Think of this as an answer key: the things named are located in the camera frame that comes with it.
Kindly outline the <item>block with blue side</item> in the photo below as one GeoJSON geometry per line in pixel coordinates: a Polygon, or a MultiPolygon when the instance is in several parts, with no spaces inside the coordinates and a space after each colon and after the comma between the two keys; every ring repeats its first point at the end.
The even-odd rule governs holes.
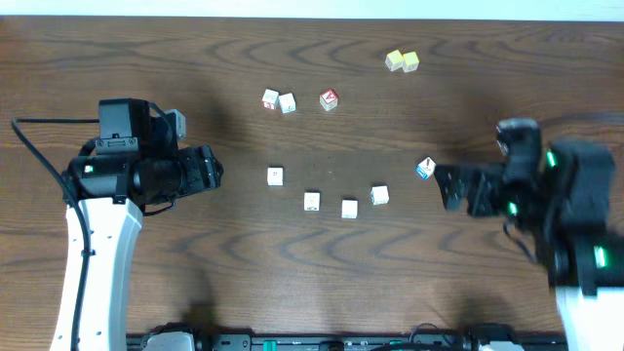
{"type": "Polygon", "coordinates": [[[424,180],[427,180],[434,174],[436,166],[437,164],[433,161],[433,159],[431,157],[427,157],[416,166],[415,171],[424,180]]]}

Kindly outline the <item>white block green 4 side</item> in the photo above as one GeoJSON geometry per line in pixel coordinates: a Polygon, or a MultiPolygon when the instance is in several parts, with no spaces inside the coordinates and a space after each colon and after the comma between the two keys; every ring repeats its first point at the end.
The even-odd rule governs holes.
{"type": "Polygon", "coordinates": [[[269,167],[267,169],[267,184],[269,186],[283,186],[284,169],[282,167],[269,167]]]}

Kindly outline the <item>white block green Z side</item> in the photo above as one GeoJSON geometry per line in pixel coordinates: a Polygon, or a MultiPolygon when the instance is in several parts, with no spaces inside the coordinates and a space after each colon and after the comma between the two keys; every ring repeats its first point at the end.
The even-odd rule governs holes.
{"type": "Polygon", "coordinates": [[[370,197],[375,206],[387,204],[389,202],[388,187],[386,185],[374,186],[371,189],[370,197]]]}

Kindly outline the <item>white block yellow W side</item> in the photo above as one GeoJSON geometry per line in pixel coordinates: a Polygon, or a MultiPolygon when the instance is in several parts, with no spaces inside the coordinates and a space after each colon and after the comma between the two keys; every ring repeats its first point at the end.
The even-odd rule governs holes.
{"type": "Polygon", "coordinates": [[[321,194],[319,192],[305,192],[303,208],[307,212],[317,212],[320,210],[321,194]]]}

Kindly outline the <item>white block red U side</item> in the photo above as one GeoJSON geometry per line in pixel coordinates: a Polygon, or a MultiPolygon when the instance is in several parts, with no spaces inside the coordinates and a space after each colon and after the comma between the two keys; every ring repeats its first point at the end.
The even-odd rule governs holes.
{"type": "Polygon", "coordinates": [[[343,199],[341,203],[341,217],[355,219],[358,216],[359,202],[352,199],[343,199]]]}

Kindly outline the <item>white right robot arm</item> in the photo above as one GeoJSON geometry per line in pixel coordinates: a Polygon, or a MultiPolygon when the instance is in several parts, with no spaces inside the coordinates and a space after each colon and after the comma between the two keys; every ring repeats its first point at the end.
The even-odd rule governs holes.
{"type": "Polygon", "coordinates": [[[570,350],[623,347],[623,239],[607,230],[615,165],[600,144],[507,141],[501,164],[439,165],[443,204],[472,217],[503,215],[531,234],[527,253],[548,273],[570,350]]]}

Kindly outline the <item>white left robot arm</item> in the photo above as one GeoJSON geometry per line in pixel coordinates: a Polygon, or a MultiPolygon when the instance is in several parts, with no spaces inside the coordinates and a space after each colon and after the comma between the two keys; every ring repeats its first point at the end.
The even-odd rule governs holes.
{"type": "Polygon", "coordinates": [[[77,203],[65,214],[67,262],[52,349],[125,349],[131,266],[144,219],[219,188],[222,175],[207,145],[171,143],[146,154],[106,153],[100,139],[82,147],[62,174],[77,203]]]}

